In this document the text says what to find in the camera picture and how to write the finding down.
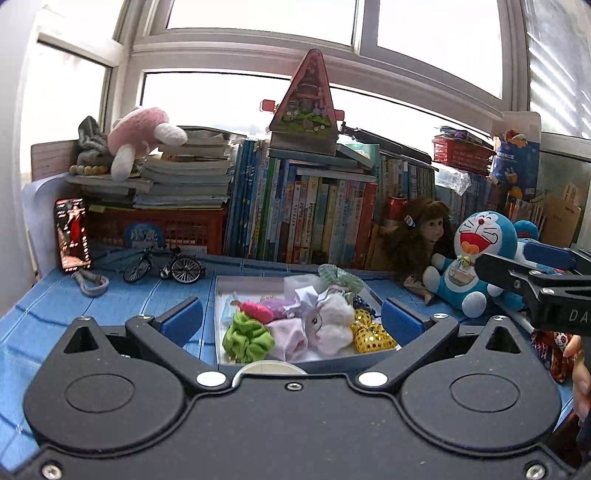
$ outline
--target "white tray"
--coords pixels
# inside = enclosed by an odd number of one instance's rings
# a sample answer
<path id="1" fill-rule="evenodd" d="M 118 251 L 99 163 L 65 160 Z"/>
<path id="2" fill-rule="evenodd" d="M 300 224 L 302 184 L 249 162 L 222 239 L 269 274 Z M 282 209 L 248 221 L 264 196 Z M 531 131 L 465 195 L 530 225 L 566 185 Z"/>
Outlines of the white tray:
<path id="1" fill-rule="evenodd" d="M 228 376 L 234 376 L 244 364 L 231 362 L 222 347 L 222 340 L 228 329 L 228 324 L 223 324 L 222 314 L 228 297 L 234 292 L 242 300 L 260 301 L 262 296 L 275 296 L 283 298 L 283 279 L 277 277 L 244 277 L 244 276 L 219 276 L 216 278 L 216 296 L 214 309 L 215 341 L 217 368 Z M 364 290 L 360 296 L 381 314 L 382 300 L 373 292 Z M 332 359 L 321 359 L 296 362 L 294 365 L 305 370 L 309 374 L 331 374 L 347 372 L 355 374 L 381 362 L 392 355 L 395 349 L 373 353 L 355 353 L 354 347 L 341 351 L 345 353 Z"/>

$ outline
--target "human hand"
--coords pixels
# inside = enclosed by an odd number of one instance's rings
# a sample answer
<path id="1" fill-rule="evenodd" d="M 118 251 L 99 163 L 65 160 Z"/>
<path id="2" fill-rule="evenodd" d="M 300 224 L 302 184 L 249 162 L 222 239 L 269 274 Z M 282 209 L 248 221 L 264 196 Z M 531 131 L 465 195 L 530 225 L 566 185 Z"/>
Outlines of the human hand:
<path id="1" fill-rule="evenodd" d="M 591 408 L 591 374 L 584 365 L 584 353 L 581 346 L 581 337 L 574 335 L 564 349 L 564 356 L 574 356 L 573 368 L 573 403 L 577 416 L 584 420 Z"/>

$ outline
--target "brown hair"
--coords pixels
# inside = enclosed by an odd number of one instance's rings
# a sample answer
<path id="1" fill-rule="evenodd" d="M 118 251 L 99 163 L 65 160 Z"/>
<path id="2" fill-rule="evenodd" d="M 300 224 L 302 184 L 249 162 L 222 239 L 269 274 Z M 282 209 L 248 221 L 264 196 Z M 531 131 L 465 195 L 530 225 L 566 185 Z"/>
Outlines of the brown hair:
<path id="1" fill-rule="evenodd" d="M 423 222 L 443 219 L 443 235 L 435 243 L 433 253 L 447 258 L 455 257 L 449 208 L 445 203 L 428 199 L 411 200 L 402 209 L 402 218 L 407 216 L 413 220 L 415 226 L 401 221 L 396 230 L 387 234 L 384 242 L 384 251 L 391 261 L 395 279 L 402 282 L 411 275 L 419 280 L 431 264 L 427 246 L 421 237 L 420 226 Z"/>

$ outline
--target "red plastic basket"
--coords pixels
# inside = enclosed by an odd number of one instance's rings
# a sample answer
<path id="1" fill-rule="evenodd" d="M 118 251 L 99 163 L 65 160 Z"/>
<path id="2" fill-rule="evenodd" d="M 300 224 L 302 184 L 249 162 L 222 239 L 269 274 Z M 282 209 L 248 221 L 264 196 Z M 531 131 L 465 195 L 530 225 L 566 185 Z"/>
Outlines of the red plastic basket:
<path id="1" fill-rule="evenodd" d="M 434 138 L 433 160 L 448 167 L 488 175 L 494 150 L 454 138 Z"/>
<path id="2" fill-rule="evenodd" d="M 221 255 L 225 210 L 126 210 L 91 207 L 88 236 L 108 245 L 204 247 Z"/>

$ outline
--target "blue tablecloth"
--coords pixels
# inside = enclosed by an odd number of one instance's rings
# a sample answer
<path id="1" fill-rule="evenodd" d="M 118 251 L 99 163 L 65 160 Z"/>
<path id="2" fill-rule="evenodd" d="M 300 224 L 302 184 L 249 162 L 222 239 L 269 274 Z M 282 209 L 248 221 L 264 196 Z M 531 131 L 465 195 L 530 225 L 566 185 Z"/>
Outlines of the blue tablecloth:
<path id="1" fill-rule="evenodd" d="M 74 279 L 54 270 L 0 320 L 0 462 L 6 468 L 15 468 L 37 450 L 22 412 L 23 395 L 44 358 L 75 317 L 90 315 L 100 325 L 123 325 L 134 315 L 146 313 L 157 316 L 188 296 L 196 296 L 203 303 L 204 321 L 184 348 L 208 364 L 216 365 L 213 314 L 215 278 L 218 275 L 284 277 L 316 272 L 315 267 L 303 265 L 201 255 L 207 271 L 204 278 L 194 284 L 162 280 L 154 269 L 151 275 L 130 286 L 123 281 L 122 270 L 137 258 L 135 255 L 120 249 L 99 254 L 93 271 L 111 279 L 107 292 L 101 297 L 90 299 L 83 296 Z M 461 322 L 466 321 L 461 312 L 440 300 L 426 306 L 418 297 L 397 287 L 386 273 L 354 273 L 363 278 L 382 299 L 400 299 L 426 316 L 443 312 Z M 483 325 L 488 317 L 487 314 L 469 321 Z M 570 389 L 559 390 L 567 413 Z"/>

